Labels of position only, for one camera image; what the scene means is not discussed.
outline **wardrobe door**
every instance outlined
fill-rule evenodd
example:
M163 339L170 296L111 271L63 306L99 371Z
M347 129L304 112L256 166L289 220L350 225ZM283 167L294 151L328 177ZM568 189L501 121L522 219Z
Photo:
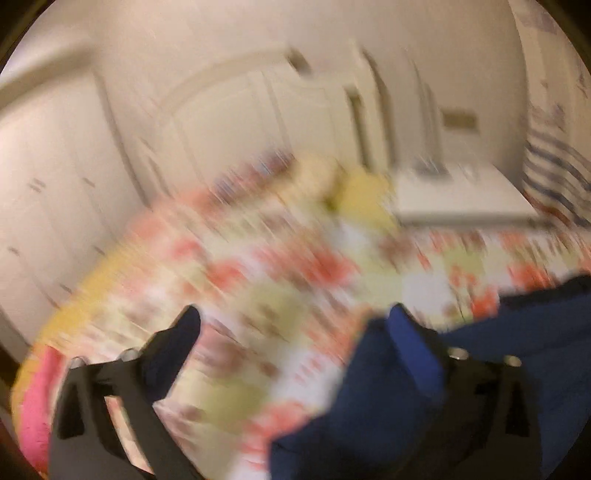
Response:
M21 260L20 251L0 233L0 305L14 328L33 343L55 309Z
M97 263L106 257L107 252L115 242L110 234L102 238L94 238L84 251L80 252L81 261L72 268L60 273L53 285L48 287L48 294L59 306L70 300L80 287L82 281L96 267Z
M94 77L89 74L72 80L57 98L85 188L118 238L130 218L141 210L142 202L108 123Z
M26 148L27 115L13 115L0 127L2 227L33 279L48 290L74 266L63 235L48 214L43 187L35 183Z
M42 190L50 216L79 269L88 271L92 267L88 249L109 235L109 229L77 171L76 153L66 141L58 107L51 95L30 106L26 138L33 182Z

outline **bedside table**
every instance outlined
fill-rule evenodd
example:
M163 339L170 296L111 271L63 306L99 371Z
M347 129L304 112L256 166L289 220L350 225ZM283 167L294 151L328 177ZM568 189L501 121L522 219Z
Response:
M493 165L448 166L430 178L409 168L396 173L391 212L406 225L508 225L534 223L539 214Z

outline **pillow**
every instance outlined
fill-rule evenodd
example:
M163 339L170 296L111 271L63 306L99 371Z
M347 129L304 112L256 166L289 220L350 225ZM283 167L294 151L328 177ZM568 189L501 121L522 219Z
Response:
M291 153L280 150L266 153L256 163L243 164L236 170L218 177L211 187L211 192L223 203L233 203L243 197L256 195L269 182L286 172L293 159Z
M356 168L348 172L332 203L345 220L370 228L391 230L397 223L384 208L384 203L392 192L386 177Z
M271 190L286 205L323 202L333 195L341 173L336 158L298 153L287 175L273 182Z

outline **bed headboard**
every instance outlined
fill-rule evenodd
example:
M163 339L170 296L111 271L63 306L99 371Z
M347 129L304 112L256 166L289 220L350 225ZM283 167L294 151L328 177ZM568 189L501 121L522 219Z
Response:
M372 68L351 44L349 72L306 76L287 46L247 54L192 75L160 103L142 157L161 193L209 182L273 148L312 151L348 168L389 169Z

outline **curtain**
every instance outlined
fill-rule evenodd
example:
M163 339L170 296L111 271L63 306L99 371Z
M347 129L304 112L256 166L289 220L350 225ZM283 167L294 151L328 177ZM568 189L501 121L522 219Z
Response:
M509 0L528 78L523 189L543 215L591 227L591 76L535 0Z

